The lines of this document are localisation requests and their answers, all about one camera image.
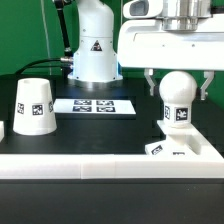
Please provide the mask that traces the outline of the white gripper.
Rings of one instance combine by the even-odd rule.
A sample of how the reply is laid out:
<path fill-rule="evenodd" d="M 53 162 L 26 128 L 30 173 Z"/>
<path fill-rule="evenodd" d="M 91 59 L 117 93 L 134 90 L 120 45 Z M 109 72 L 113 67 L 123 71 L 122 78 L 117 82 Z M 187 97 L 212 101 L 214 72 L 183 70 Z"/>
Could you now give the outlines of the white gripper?
<path fill-rule="evenodd" d="M 122 67 L 145 68 L 144 77 L 155 95 L 153 69 L 224 70 L 224 18 L 200 20 L 196 31 L 164 31 L 160 20 L 129 20 L 118 38 L 118 61 Z M 215 72 L 205 71 L 200 99 Z"/>

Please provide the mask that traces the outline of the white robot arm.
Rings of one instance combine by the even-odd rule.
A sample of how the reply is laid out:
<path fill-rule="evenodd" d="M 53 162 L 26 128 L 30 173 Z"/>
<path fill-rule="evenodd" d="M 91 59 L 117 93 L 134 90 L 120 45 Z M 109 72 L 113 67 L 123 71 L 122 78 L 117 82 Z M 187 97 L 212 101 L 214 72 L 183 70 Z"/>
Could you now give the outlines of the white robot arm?
<path fill-rule="evenodd" d="M 77 0 L 79 48 L 69 79 L 89 87 L 119 78 L 118 68 L 142 68 L 151 90 L 155 69 L 201 70 L 206 81 L 224 71 L 224 4 L 211 0 L 131 0 L 121 6 L 118 47 L 113 47 L 112 10 L 100 0 Z"/>

